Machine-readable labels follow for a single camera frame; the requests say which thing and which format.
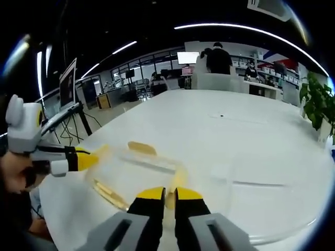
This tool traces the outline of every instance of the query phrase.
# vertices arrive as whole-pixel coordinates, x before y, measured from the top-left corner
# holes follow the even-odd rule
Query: person
[[[245,70],[245,76],[247,78],[250,78],[250,77],[257,78],[258,77],[257,71],[255,69],[255,63],[253,61],[249,61],[248,67]]]
[[[51,242],[33,237],[31,233],[46,233],[47,226],[43,219],[36,221],[30,219],[29,194],[26,193],[26,178],[23,171],[32,166],[31,159],[26,156],[6,152],[0,159],[0,208],[2,210],[2,246],[10,250],[56,250]],[[44,179],[39,177],[34,186]],[[18,212],[13,210],[13,201],[24,203],[26,210]]]
[[[206,48],[201,52],[201,54],[197,57],[197,61],[195,64],[194,72],[196,73],[208,73],[207,68],[207,57],[211,53],[211,48]]]
[[[207,68],[211,73],[230,75],[231,66],[232,60],[229,53],[222,49],[220,42],[214,43],[212,52],[207,56]]]

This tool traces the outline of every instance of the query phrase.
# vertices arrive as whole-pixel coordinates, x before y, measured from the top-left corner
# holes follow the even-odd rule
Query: desk
[[[270,85],[261,84],[261,83],[245,81],[245,80],[243,81],[243,83],[247,84],[248,86],[254,85],[254,86],[264,88],[266,98],[272,98],[272,99],[277,99],[277,100],[283,99],[282,90],[280,90],[279,88],[276,88]]]
[[[329,152],[303,130],[304,123],[297,107],[268,98],[172,90],[120,115],[80,146],[150,144],[160,156],[183,162],[188,187],[204,196],[211,212],[224,214],[254,243],[275,236],[257,249],[290,251],[316,228],[334,179]],[[129,189],[138,182],[152,184],[127,175]],[[49,176],[40,186],[44,217],[59,251],[84,245],[89,231],[117,212],[83,176]],[[164,230],[159,250],[178,250],[173,232]]]

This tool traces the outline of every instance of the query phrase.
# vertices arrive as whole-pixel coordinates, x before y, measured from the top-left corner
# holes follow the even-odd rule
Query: person's arm
[[[26,181],[21,172],[27,167],[27,163],[31,163],[29,158],[17,157],[10,152],[0,159],[1,245],[10,250],[34,251],[8,205],[10,192],[20,193],[25,189]]]

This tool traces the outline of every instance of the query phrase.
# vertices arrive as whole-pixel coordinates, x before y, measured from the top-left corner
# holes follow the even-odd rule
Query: black ceiling
[[[110,56],[92,73],[113,68],[159,49],[180,46],[185,41],[193,40],[230,41],[263,47],[320,72],[313,62],[296,49],[256,32],[223,27],[173,29],[175,26],[185,24],[229,22],[260,28],[283,37],[311,54],[330,73],[333,73],[330,65],[333,55],[330,35],[325,31],[327,26],[321,26],[331,18],[330,11],[324,4],[299,5],[294,3],[295,1],[289,1],[290,6],[306,24],[314,39],[307,46],[292,22],[281,22],[271,16],[248,10],[247,0],[200,2],[125,0],[117,3],[102,0],[68,0],[67,2],[62,19],[60,16],[66,0],[11,3],[11,10],[2,15],[2,18],[5,17],[3,23],[8,23],[3,30],[7,37],[1,51],[2,61],[8,56],[10,48],[19,36],[31,33],[36,41],[53,44],[49,72],[62,72],[67,64],[74,58],[78,58],[77,77],[81,77],[116,49],[134,40],[138,41],[136,45]],[[66,41],[65,52],[63,41]],[[52,89],[57,84],[57,78],[55,78],[54,83],[47,83],[45,89]]]

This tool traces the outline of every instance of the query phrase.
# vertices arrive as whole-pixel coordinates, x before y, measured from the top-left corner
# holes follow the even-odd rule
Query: led light strip
[[[96,65],[94,65],[91,69],[89,69],[81,78],[80,78],[80,80],[81,79],[83,79],[91,70],[93,70],[95,67],[97,67],[98,65],[100,65],[100,63],[97,63]]]
[[[40,97],[43,97],[41,68],[42,68],[42,52],[40,51],[37,53],[37,83]]]
[[[134,42],[131,42],[123,47],[121,47],[120,49],[117,49],[115,52],[112,53],[112,55],[115,55],[116,53],[119,53],[120,51],[124,50],[125,48],[129,47],[129,46],[132,46],[133,44],[136,44],[137,41],[134,41]]]
[[[293,48],[297,49],[298,51],[300,51],[302,54],[304,54],[306,57],[308,57],[309,59],[312,60],[312,62],[314,62],[325,74],[327,77],[329,77],[328,72],[314,59],[311,57],[311,55],[309,55],[306,51],[304,51],[303,49],[301,49],[300,47],[296,46],[295,44],[291,43],[290,41],[281,38],[275,34],[272,34],[270,32],[264,31],[264,30],[260,30],[260,29],[256,29],[256,28],[252,28],[252,27],[248,27],[248,26],[244,26],[244,25],[235,25],[235,24],[216,24],[216,23],[212,23],[212,24],[193,24],[193,25],[183,25],[183,26],[177,26],[174,27],[175,30],[179,30],[179,29],[186,29],[186,28],[193,28],[193,27],[203,27],[203,26],[224,26],[224,27],[235,27],[235,28],[241,28],[241,29],[247,29],[247,30],[253,30],[259,33],[263,33],[266,34],[268,36],[271,36],[273,38],[279,39],[289,45],[291,45]]]
[[[49,67],[51,50],[52,50],[52,46],[49,45],[46,50],[46,76],[48,76],[48,67]]]

